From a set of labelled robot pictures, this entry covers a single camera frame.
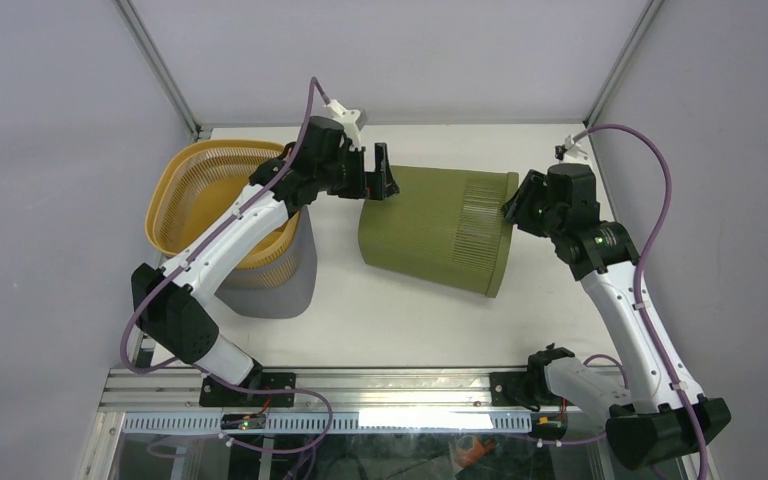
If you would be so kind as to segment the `green slatted plastic basket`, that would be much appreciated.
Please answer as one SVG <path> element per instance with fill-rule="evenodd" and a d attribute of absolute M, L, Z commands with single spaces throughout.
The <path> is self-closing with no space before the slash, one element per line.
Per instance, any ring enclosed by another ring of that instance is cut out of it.
<path fill-rule="evenodd" d="M 502 207 L 515 172 L 392 169 L 399 193 L 364 203 L 358 245 L 366 264 L 488 298 L 498 295 L 512 226 Z"/>

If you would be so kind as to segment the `grey slatted plastic basket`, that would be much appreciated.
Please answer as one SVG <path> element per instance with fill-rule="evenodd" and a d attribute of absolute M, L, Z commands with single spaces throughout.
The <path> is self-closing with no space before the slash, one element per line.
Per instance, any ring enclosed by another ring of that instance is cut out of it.
<path fill-rule="evenodd" d="M 216 297 L 233 312 L 286 319 L 301 315 L 310 305 L 318 268 L 315 237 L 307 210 L 294 220 L 297 227 L 292 241 L 277 260 L 253 270 L 236 270 L 217 290 Z"/>

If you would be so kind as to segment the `yellow slatted plastic basket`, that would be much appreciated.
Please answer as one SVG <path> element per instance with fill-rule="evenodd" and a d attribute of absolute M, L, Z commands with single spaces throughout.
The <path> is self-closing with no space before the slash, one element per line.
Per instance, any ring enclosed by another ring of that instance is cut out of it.
<path fill-rule="evenodd" d="M 185 250 L 237 200 L 257 167 L 283 149 L 270 141 L 220 139 L 180 151 L 149 204 L 148 241 L 167 258 Z"/>

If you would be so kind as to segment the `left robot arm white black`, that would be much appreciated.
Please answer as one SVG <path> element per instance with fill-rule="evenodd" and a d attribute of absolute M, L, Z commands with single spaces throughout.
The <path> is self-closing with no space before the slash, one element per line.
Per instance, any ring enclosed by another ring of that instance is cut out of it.
<path fill-rule="evenodd" d="M 261 392 L 261 364 L 222 335 L 207 310 L 225 278 L 257 244 L 312 204 L 320 193 L 384 201 L 399 192 L 388 146 L 374 145 L 375 167 L 349 121 L 313 116 L 299 137 L 261 162 L 234 202 L 204 233 L 159 267 L 140 265 L 131 277 L 139 328 L 174 357 L 222 384 L 237 406 Z"/>

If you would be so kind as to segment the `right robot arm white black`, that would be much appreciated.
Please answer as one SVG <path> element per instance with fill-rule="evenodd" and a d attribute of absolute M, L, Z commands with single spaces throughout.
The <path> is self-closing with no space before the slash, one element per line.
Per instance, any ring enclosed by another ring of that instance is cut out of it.
<path fill-rule="evenodd" d="M 532 411 L 556 399 L 573 403 L 603 426 L 629 470 L 701 453 L 731 422 L 731 411 L 683 365 L 645 290 L 630 235 L 600 217 L 592 169 L 559 163 L 544 173 L 531 170 L 502 214 L 519 230 L 551 240 L 601 315 L 627 380 L 612 384 L 572 351 L 549 345 L 529 356 L 520 379 L 503 382 L 507 399 Z"/>

